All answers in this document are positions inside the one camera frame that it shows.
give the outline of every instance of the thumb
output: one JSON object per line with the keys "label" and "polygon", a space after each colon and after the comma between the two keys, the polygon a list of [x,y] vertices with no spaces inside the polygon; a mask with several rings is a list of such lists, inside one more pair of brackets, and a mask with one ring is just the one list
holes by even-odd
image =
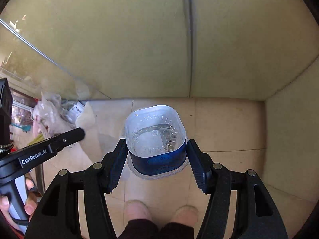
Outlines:
{"label": "thumb", "polygon": [[2,212],[8,211],[10,207],[10,202],[7,196],[0,196],[0,209]]}

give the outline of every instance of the shoe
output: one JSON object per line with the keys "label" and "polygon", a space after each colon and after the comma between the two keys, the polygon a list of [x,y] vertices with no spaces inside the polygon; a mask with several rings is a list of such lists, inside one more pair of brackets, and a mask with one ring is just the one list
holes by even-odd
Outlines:
{"label": "shoe", "polygon": [[152,216],[147,206],[141,201],[130,200],[125,203],[124,214],[127,216],[128,221],[134,219],[147,219],[152,221]]}
{"label": "shoe", "polygon": [[192,206],[179,208],[170,222],[180,223],[189,227],[194,227],[198,221],[198,210]]}

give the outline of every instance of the finger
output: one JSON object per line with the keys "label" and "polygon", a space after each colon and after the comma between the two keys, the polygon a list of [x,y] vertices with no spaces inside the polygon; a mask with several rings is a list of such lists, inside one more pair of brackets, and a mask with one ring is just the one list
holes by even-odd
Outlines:
{"label": "finger", "polygon": [[13,222],[10,214],[9,214],[9,207],[10,207],[10,203],[8,200],[8,197],[6,196],[0,196],[0,210],[2,212],[2,214],[4,215],[5,219],[8,221],[8,223],[14,227],[17,230],[20,230],[19,226]]}
{"label": "finger", "polygon": [[37,207],[37,197],[33,193],[29,193],[28,198],[26,200],[26,205],[24,206],[24,210],[28,215],[32,215]]}
{"label": "finger", "polygon": [[26,185],[27,185],[28,190],[30,190],[34,187],[33,181],[28,179],[28,178],[26,178]]}

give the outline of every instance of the clear plastic container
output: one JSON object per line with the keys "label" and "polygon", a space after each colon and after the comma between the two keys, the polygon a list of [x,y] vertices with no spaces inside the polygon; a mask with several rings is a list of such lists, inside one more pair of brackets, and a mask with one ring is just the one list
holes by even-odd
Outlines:
{"label": "clear plastic container", "polygon": [[157,105],[131,113],[125,137],[132,164],[143,175],[173,171],[186,160],[186,131],[172,107]]}

